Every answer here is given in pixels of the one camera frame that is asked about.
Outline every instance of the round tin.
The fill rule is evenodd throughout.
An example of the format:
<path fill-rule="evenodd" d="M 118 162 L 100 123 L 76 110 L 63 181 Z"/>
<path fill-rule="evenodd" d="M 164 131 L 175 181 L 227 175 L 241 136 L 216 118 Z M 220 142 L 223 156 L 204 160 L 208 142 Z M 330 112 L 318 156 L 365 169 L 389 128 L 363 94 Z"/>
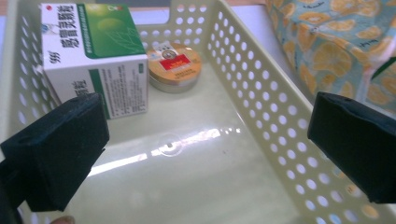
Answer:
<path fill-rule="evenodd" d="M 199 54 L 182 44 L 164 42 L 148 51 L 149 82 L 161 91 L 180 93 L 191 89 L 201 67 Z"/>

